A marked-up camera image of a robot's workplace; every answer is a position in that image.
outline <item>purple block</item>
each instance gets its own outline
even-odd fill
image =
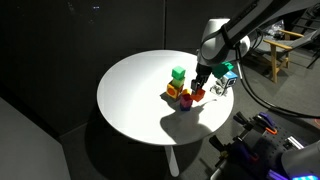
[[[190,109],[192,102],[193,100],[191,99],[190,94],[184,94],[180,98],[180,108],[182,107],[184,109]]]

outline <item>dark wall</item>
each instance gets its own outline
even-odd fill
[[[230,17],[242,4],[2,0],[0,82],[64,134],[90,119],[98,83],[113,64],[145,50],[196,49],[209,18]]]

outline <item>orange block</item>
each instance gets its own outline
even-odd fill
[[[198,89],[196,94],[191,94],[191,99],[193,99],[194,101],[199,102],[203,97],[204,94],[206,93],[205,90],[203,89]]]
[[[173,99],[177,99],[180,95],[180,93],[182,92],[182,89],[183,89],[183,85],[180,86],[179,88],[176,88],[172,85],[172,83],[168,83],[167,85],[167,91],[166,93],[172,97]]]

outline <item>table leg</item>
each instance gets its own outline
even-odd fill
[[[179,168],[178,168],[176,156],[174,155],[173,147],[172,146],[164,146],[164,149],[166,151],[171,175],[173,177],[177,177],[179,175]]]

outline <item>toy block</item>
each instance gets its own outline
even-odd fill
[[[190,111],[193,100],[190,94],[184,94],[180,98],[180,109],[181,111]]]
[[[196,94],[191,94],[191,99],[199,102],[203,97],[204,97],[204,94],[206,93],[205,90],[203,89],[198,89]]]
[[[166,93],[172,97],[173,99],[177,99],[179,94],[182,92],[183,85],[180,88],[176,88],[172,85],[172,83],[168,83]]]
[[[233,86],[236,83],[237,78],[238,78],[238,76],[234,72],[232,72],[232,71],[227,72],[221,78],[222,82],[223,82],[222,87],[223,88],[228,88],[228,87]]]
[[[185,80],[186,78],[185,77],[183,77],[181,80],[177,80],[177,79],[173,79],[172,80],[172,85],[174,86],[174,87],[176,87],[176,88],[180,88],[183,84],[184,84],[184,80]]]
[[[227,72],[231,71],[233,69],[233,65],[229,62],[223,62],[212,69],[212,74],[217,79],[220,79],[225,75]]]
[[[190,89],[184,89],[184,90],[181,92],[181,95],[185,95],[185,94],[191,94],[191,90],[190,90]]]
[[[171,76],[176,79],[176,80],[182,80],[184,78],[184,74],[186,73],[186,70],[183,69],[180,66],[177,66],[172,69],[172,74]]]

